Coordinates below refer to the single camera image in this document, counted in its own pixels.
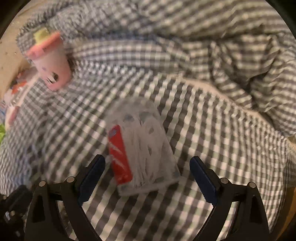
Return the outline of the colourful printed cloth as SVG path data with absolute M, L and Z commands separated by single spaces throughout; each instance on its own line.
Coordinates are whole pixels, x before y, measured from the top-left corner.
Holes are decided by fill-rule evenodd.
M 1 100 L 1 142 L 6 136 L 6 132 L 13 126 L 23 98 L 36 74 L 37 70 L 35 67 L 20 72 L 4 94 Z

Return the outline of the pink panda sippy cup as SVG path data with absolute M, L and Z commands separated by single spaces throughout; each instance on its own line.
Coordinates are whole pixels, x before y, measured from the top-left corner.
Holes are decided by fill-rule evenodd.
M 35 44 L 26 52 L 26 56 L 32 60 L 47 87 L 57 91 L 72 76 L 61 35 L 58 31 L 51 33 L 47 28 L 41 28 L 33 37 Z

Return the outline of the clear bag with red label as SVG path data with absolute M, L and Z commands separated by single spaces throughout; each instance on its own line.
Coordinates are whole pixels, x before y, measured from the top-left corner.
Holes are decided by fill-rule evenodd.
M 178 182 L 180 172 L 152 101 L 119 99 L 106 116 L 111 168 L 120 196 L 133 196 Z

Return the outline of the grey checkered bed sheet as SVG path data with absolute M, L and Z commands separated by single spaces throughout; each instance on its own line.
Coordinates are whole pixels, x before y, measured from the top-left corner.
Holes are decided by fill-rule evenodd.
M 107 168 L 83 206 L 103 240 L 192 240 L 212 209 L 190 172 L 192 156 L 232 183 L 256 183 L 275 228 L 285 191 L 295 185 L 288 140 L 229 101 L 134 67 L 80 63 L 72 82 L 56 92 L 37 80 L 1 144 L 1 193 L 64 181 L 95 155 L 107 157 L 113 107 L 128 100 L 143 108 L 139 119 L 122 112 L 119 121 L 125 133 L 133 125 L 133 153 L 144 151 L 143 160 L 165 169 L 174 161 L 180 176 L 158 191 L 121 197 Z

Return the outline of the grey checkered duvet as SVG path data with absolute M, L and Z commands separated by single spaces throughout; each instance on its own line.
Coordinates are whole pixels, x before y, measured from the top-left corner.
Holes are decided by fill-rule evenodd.
M 295 38 L 266 1 L 50 1 L 21 28 L 23 53 L 42 27 L 71 59 L 210 82 L 295 135 Z

